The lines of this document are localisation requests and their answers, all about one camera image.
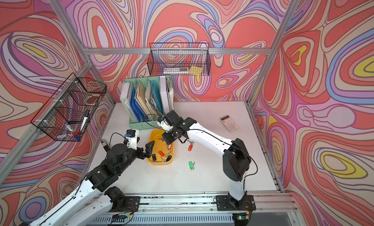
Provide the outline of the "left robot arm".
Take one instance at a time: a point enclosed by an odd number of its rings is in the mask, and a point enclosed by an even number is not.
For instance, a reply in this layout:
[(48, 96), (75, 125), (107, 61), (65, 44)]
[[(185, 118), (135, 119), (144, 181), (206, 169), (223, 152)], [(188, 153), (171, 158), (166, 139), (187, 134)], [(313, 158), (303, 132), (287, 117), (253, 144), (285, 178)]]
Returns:
[(105, 159), (87, 173), (79, 186), (46, 214), (34, 220), (32, 226), (85, 226), (96, 217), (113, 210), (134, 214), (134, 197), (113, 184), (136, 160), (150, 158), (155, 141), (145, 148), (137, 146), (138, 131), (128, 130), (122, 143), (107, 150)]

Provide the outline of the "aluminium frame post right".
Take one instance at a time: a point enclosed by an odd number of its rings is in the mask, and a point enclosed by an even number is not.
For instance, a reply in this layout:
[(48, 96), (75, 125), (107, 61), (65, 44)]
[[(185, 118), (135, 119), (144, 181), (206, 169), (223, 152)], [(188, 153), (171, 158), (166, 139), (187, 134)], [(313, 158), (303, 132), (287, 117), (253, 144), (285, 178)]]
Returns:
[(301, 0), (290, 0), (284, 17), (280, 23), (279, 29), (276, 32), (276, 35), (270, 47), (270, 53), (267, 54), (267, 57), (264, 59), (263, 65), (259, 70), (259, 74), (257, 75), (256, 81), (254, 82), (253, 87), (250, 91), (250, 95), (246, 102), (247, 105), (249, 105), (254, 100), (256, 93), (259, 92), (261, 88), (261, 83), (264, 80), (267, 71), (270, 69), (271, 63), (276, 56), (281, 40), (287, 31), (288, 25), (291, 23), (291, 20), (297, 10), (300, 1)]

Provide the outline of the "key with long green tag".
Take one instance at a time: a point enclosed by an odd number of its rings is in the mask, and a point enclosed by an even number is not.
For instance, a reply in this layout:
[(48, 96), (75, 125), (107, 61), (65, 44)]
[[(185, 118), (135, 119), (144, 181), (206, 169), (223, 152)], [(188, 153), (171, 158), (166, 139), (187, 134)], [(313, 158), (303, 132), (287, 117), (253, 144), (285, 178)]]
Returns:
[(193, 171), (195, 169), (194, 164), (195, 163), (192, 162), (192, 161), (189, 162), (189, 168), (190, 168), (191, 171)]

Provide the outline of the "green file organizer rack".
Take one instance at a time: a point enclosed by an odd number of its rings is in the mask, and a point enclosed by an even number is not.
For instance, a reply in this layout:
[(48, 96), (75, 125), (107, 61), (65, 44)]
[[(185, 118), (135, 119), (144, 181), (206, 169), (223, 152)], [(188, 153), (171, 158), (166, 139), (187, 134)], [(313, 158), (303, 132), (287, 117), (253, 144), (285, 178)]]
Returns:
[(174, 109), (171, 76), (125, 79), (120, 101), (133, 130), (159, 129), (158, 119)]

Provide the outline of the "key with red solid tag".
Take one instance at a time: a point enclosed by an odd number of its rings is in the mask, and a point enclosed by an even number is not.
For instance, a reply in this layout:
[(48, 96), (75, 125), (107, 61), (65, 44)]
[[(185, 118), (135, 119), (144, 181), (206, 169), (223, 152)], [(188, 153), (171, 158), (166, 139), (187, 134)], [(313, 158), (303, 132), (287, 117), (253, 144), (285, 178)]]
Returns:
[(159, 151), (158, 153), (161, 157), (167, 157), (170, 154), (170, 152), (169, 153), (164, 153), (163, 151)]

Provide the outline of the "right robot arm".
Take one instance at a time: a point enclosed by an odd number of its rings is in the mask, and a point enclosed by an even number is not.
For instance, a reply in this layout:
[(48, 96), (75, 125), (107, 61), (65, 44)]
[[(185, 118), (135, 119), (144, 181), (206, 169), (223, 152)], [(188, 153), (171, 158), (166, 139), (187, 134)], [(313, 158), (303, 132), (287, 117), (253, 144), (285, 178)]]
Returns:
[(167, 145), (176, 140), (185, 143), (190, 140), (198, 142), (222, 158), (223, 172), (230, 179), (229, 193), (216, 197), (216, 204), (227, 210), (243, 208), (246, 196), (245, 178), (253, 161), (244, 142), (236, 138), (231, 140), (206, 129), (192, 118), (183, 119), (175, 111), (170, 111), (157, 119), (157, 124), (165, 131), (162, 140)]

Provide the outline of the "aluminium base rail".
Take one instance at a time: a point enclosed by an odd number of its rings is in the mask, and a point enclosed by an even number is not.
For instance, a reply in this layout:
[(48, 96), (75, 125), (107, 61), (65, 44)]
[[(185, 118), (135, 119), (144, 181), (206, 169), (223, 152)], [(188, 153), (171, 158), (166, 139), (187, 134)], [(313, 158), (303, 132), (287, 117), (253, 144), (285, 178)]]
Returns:
[(285, 216), (292, 226), (304, 226), (295, 200), (285, 193), (250, 193), (231, 205), (223, 193), (138, 194), (114, 201), (102, 195), (79, 206), (67, 200), (42, 216), (40, 226), (152, 225), (247, 222), (258, 214)]

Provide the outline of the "yellow plastic storage tray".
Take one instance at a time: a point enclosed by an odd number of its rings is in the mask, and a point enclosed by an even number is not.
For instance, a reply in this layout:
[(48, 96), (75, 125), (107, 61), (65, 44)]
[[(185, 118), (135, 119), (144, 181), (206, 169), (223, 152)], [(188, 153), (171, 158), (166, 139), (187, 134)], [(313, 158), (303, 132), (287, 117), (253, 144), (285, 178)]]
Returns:
[[(160, 129), (155, 129), (151, 132), (150, 139), (149, 141), (154, 140), (155, 145), (153, 148), (153, 154), (156, 155), (157, 161), (153, 162), (152, 157), (147, 158), (147, 161), (153, 165), (168, 165), (171, 164), (174, 158), (174, 144), (172, 143), (171, 145), (167, 145), (166, 142), (163, 141), (162, 135), (164, 131)], [(172, 156), (171, 161), (163, 163), (161, 160), (161, 156), (159, 155), (159, 151), (163, 151), (164, 153), (169, 153), (169, 156)]]

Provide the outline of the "pink calculator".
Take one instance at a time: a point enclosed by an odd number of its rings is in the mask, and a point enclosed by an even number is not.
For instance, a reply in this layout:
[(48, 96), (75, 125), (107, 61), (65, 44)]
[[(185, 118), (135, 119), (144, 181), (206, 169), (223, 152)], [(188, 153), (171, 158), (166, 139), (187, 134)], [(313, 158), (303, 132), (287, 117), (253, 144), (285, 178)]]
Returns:
[(236, 122), (232, 119), (231, 116), (225, 115), (220, 118), (221, 123), (225, 126), (225, 128), (230, 132), (234, 132), (239, 129)]

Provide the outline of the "key with red window tag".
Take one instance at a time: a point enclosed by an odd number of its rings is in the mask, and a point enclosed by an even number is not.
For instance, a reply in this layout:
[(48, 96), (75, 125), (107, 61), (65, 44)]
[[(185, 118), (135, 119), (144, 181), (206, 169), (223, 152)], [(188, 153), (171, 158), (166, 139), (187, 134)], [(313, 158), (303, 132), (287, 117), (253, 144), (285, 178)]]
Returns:
[(188, 151), (191, 152), (192, 149), (193, 149), (193, 145), (194, 145), (194, 142), (193, 141), (189, 141), (190, 145), (188, 147)]

